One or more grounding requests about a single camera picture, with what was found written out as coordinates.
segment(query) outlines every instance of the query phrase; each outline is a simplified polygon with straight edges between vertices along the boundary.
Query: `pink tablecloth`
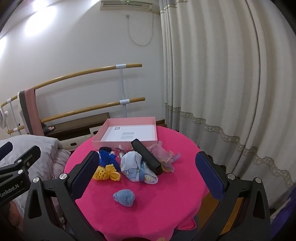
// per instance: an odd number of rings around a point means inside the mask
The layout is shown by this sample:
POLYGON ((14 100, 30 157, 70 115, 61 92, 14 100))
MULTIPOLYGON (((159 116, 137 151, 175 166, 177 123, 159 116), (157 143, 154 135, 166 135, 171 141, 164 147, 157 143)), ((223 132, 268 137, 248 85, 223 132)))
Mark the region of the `pink tablecloth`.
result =
MULTIPOLYGON (((91 180, 82 198, 76 200, 83 215, 95 230, 108 241, 128 237, 143 237, 155 241, 168 240, 174 229, 194 217, 208 189, 195 166, 200 149, 186 136, 157 126, 157 137, 163 148, 182 156, 173 164, 174 173, 163 173, 157 184, 132 183, 125 176, 119 182, 91 180), (132 207, 125 207, 113 199, 121 189, 130 189, 136 199, 132 207)), ((91 139, 72 154, 65 167, 70 170, 94 150, 91 139)))

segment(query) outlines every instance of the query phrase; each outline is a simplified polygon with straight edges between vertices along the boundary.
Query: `yellow ruffled trim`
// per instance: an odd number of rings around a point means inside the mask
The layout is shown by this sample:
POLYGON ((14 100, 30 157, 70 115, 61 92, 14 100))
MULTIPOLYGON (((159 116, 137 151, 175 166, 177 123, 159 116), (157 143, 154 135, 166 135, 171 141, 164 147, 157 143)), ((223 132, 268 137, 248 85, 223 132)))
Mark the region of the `yellow ruffled trim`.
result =
POLYGON ((106 167, 101 167, 98 166, 96 172, 93 175, 93 178, 95 180, 107 180, 111 179, 112 181, 119 181, 120 180, 120 173, 118 173, 113 166, 111 165, 106 165, 106 167))

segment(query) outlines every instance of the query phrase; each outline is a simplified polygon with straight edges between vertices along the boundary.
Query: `light blue fabric ball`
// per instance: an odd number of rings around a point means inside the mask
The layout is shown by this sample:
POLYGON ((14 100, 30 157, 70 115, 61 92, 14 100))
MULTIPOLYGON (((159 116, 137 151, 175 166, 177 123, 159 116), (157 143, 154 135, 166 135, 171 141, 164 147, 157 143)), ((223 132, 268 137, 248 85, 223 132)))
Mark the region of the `light blue fabric ball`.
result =
POLYGON ((135 194, 129 189, 123 189, 113 194, 115 201, 119 202, 123 206, 131 207, 136 198, 135 194))

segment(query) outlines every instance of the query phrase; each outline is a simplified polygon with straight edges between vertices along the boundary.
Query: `silver screw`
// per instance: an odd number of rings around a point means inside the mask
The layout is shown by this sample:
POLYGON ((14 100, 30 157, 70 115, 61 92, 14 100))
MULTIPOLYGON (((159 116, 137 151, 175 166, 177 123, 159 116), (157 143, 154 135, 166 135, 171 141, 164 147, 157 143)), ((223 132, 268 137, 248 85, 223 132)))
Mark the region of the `silver screw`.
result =
POLYGON ((262 182, 262 180, 261 180, 260 178, 258 178, 258 177, 255 178, 255 181, 256 181, 257 183, 261 183, 261 182, 262 182))
POLYGON ((33 178, 33 182, 34 182, 34 183, 39 182, 39 177, 34 177, 34 178, 33 178))
POLYGON ((59 178, 62 179, 62 180, 64 180, 66 177, 67 177, 67 174, 66 174, 66 173, 62 173, 62 174, 59 176, 59 178))
POLYGON ((234 180, 234 179, 235 179, 235 175, 232 174, 232 173, 229 173, 229 174, 227 175, 227 177, 228 177, 230 180, 234 180))

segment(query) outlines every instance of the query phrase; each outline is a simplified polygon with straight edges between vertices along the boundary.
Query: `curtain fold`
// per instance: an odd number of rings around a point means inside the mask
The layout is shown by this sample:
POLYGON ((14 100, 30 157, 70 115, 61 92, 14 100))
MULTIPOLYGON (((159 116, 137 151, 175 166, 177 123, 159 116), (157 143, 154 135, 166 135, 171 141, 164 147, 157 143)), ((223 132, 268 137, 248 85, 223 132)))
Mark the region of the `curtain fold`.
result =
POLYGON ((296 182, 296 36, 269 0, 160 0, 165 121, 217 164, 263 180, 277 207, 296 182))

